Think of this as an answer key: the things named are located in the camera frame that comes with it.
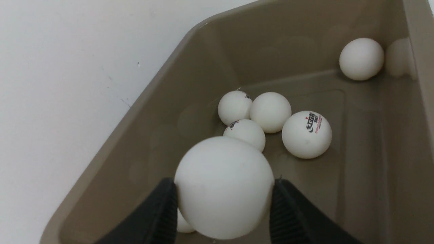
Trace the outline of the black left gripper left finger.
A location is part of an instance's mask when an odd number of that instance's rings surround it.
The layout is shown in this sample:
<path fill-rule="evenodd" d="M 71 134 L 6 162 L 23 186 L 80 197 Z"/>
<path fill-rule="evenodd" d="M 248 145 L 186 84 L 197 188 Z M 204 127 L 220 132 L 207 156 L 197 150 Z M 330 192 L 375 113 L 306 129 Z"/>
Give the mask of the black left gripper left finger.
<path fill-rule="evenodd" d="M 171 178 L 163 178 L 129 216 L 96 244 L 173 244 L 177 225 L 176 185 Z"/>

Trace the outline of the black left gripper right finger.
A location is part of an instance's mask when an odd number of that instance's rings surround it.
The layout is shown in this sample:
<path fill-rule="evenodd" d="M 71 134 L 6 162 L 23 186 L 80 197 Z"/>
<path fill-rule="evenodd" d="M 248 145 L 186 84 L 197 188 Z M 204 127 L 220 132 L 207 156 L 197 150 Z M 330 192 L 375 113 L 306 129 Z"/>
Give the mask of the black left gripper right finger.
<path fill-rule="evenodd" d="M 287 179 L 276 179 L 270 217 L 272 244 L 361 244 Z"/>

